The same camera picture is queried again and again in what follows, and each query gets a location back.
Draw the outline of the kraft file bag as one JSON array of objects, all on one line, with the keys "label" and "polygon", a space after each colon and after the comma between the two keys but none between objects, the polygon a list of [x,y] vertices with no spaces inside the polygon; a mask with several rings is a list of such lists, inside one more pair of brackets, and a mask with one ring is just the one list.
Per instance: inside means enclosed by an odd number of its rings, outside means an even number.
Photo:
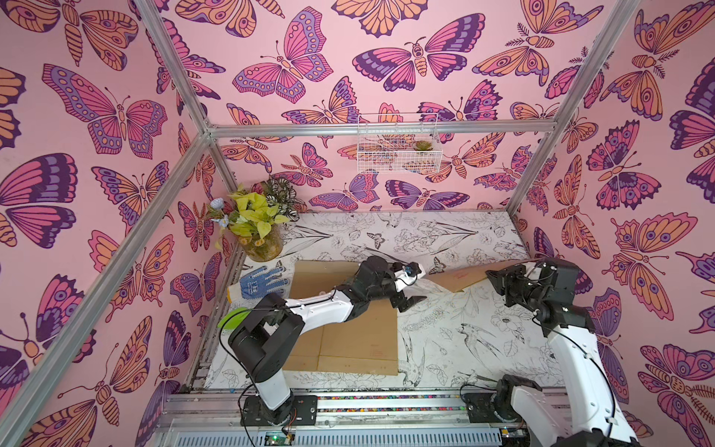
[{"label": "kraft file bag", "polygon": [[323,327],[318,372],[398,374],[398,311],[388,299],[371,301],[353,320]]},{"label": "kraft file bag", "polygon": [[506,267],[520,264],[521,261],[503,261],[483,266],[469,266],[458,270],[445,271],[437,274],[429,274],[426,279],[441,286],[450,292],[460,292],[474,284],[487,279],[488,270],[501,270]]},{"label": "kraft file bag", "polygon": [[346,261],[301,260],[294,266],[289,309],[305,322],[284,369],[294,372],[348,373],[354,368],[347,342],[335,329],[352,312],[350,299],[336,287],[352,279],[359,265]]}]

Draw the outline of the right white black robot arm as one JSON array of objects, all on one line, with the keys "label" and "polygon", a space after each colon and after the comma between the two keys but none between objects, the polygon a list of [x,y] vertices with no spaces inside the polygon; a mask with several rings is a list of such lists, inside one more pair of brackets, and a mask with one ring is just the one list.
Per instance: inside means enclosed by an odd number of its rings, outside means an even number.
[{"label": "right white black robot arm", "polygon": [[486,278],[507,307],[530,311],[562,372],[571,417],[554,409],[542,387],[524,377],[503,376],[493,398],[495,413],[515,413],[532,446],[636,446],[637,435],[611,389],[598,352],[590,313],[575,305],[576,264],[557,258],[489,270]]}]

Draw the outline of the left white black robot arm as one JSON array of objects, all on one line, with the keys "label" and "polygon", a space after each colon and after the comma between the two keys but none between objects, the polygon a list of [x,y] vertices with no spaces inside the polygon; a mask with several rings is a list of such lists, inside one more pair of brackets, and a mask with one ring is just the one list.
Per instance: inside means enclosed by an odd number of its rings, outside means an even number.
[{"label": "left white black robot arm", "polygon": [[257,394],[259,416],[265,425],[285,426],[298,417],[307,418],[307,402],[296,400],[283,367],[300,335],[331,324],[355,320],[373,301],[389,301],[405,312],[424,301],[422,295],[407,297],[404,290],[424,278],[424,266],[417,262],[389,263],[370,256],[359,264],[356,273],[329,292],[303,299],[283,299],[268,294],[252,309],[239,314],[242,322],[228,337],[227,353],[248,374]]}]

